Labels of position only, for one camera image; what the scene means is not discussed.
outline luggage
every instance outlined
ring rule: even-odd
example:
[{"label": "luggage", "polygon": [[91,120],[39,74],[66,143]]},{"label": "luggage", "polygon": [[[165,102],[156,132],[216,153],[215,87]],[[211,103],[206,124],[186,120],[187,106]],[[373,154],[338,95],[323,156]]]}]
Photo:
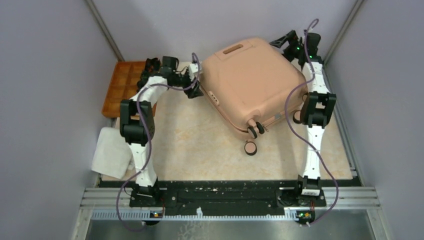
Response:
[{"label": "luggage", "polygon": [[[200,87],[233,133],[246,140],[249,155],[257,151],[253,139],[278,120],[290,91],[305,77],[261,38],[226,47],[202,62]],[[298,110],[307,87],[290,98],[289,111]]]}]

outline suitcase handle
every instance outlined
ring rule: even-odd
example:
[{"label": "suitcase handle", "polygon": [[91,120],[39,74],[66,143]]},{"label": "suitcase handle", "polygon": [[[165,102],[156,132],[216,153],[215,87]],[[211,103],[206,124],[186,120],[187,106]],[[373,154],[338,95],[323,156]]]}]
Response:
[{"label": "suitcase handle", "polygon": [[243,44],[239,43],[239,44],[237,44],[235,46],[232,46],[232,47],[228,48],[227,50],[224,50],[222,53],[223,54],[229,54],[231,52],[234,52],[237,49],[241,49],[242,47],[243,47]]},{"label": "suitcase handle", "polygon": [[221,61],[223,61],[251,47],[252,44],[248,40],[243,40],[237,42],[234,45],[231,45],[230,47],[226,47],[225,49],[216,52],[215,56],[217,56]]}]

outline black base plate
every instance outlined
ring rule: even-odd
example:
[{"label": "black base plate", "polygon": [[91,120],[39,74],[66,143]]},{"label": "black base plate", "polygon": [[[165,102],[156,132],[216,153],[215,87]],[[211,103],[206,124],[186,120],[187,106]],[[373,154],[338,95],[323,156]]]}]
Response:
[{"label": "black base plate", "polygon": [[[119,188],[123,181],[100,181],[99,188]],[[340,187],[359,187],[357,177],[337,181]],[[334,187],[331,180],[322,180],[323,187]],[[307,207],[308,200],[296,199],[293,188],[296,180],[274,181],[158,181],[160,189],[155,199],[137,195],[133,190],[130,207],[166,207],[166,215],[196,215],[201,207],[204,216],[265,216],[284,215],[284,207]],[[137,189],[135,182],[126,187]],[[315,198],[315,207],[326,205],[324,199]]]}]

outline suitcase wheel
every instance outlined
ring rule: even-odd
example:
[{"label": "suitcase wheel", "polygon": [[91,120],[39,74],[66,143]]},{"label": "suitcase wheel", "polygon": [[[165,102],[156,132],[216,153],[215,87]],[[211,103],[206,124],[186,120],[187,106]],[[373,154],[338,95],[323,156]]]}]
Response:
[{"label": "suitcase wheel", "polygon": [[294,112],[294,114],[293,114],[293,122],[295,123],[295,124],[301,124],[302,123],[302,121],[300,120],[300,119],[297,119],[296,118],[296,115],[298,115],[298,117],[300,118],[300,110],[297,110],[297,111],[295,111]]},{"label": "suitcase wheel", "polygon": [[248,141],[244,145],[244,151],[247,155],[253,156],[256,154],[256,152],[258,152],[258,148],[256,147],[256,144],[254,142]]},{"label": "suitcase wheel", "polygon": [[258,134],[256,133],[255,129],[254,129],[252,126],[249,126],[249,127],[247,128],[247,132],[250,134],[250,136],[251,136],[253,139],[257,139],[257,138],[258,138]]},{"label": "suitcase wheel", "polygon": [[265,133],[264,126],[262,126],[262,124],[261,124],[261,123],[259,123],[258,121],[256,122],[256,127],[257,127],[257,129],[259,130],[259,133],[260,133],[260,134],[264,134],[264,133]]}]

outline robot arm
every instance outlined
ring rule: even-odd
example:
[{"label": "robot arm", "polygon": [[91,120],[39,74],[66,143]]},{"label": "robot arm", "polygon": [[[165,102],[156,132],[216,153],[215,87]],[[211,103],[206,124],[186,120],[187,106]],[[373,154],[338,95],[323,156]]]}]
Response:
[{"label": "robot arm", "polygon": [[272,46],[280,48],[281,43],[288,41],[289,45],[283,50],[282,55],[290,62],[297,61],[307,81],[312,79],[313,72],[315,73],[315,79],[307,85],[309,93],[301,108],[300,119],[295,119],[293,116],[295,123],[307,126],[307,140],[316,148],[315,150],[308,145],[306,160],[303,162],[303,172],[299,175],[299,184],[297,184],[300,195],[314,197],[322,194],[320,159],[316,152],[321,153],[321,141],[325,127],[330,122],[336,104],[336,95],[330,93],[324,81],[323,61],[317,55],[320,40],[319,34],[308,33],[306,46],[308,55],[305,53],[302,38],[298,38],[294,30],[270,43]]},{"label": "robot arm", "polygon": [[[313,61],[312,66],[315,79],[307,85],[309,93],[300,111],[300,123],[307,125],[307,140],[321,153],[321,141],[336,104],[336,95],[330,93],[326,86],[323,65]],[[311,66],[305,64],[302,73],[307,80],[311,79]],[[319,196],[321,192],[320,159],[316,151],[308,145],[303,173],[300,176],[304,183],[301,189],[302,195]]]},{"label": "robot arm", "polygon": [[[197,63],[191,63],[185,73],[176,72],[178,67],[178,59],[175,57],[164,56],[162,59],[162,67],[159,73],[152,73],[150,76],[142,76],[147,79],[141,84],[140,91],[128,100],[122,100],[120,104],[120,134],[125,138],[129,148],[132,151],[135,170],[139,172],[147,161],[149,151],[149,141],[147,133],[137,119],[132,119],[137,111],[137,98],[139,98],[140,109],[146,121],[150,137],[155,134],[155,123],[153,120],[152,107],[156,104],[160,96],[170,87],[188,87],[192,84],[198,69]],[[194,87],[184,91],[189,98],[202,96],[199,89],[199,83]],[[137,176],[136,183],[141,187],[153,187],[157,180],[157,175],[153,169],[153,161],[149,161],[144,171]]]}]

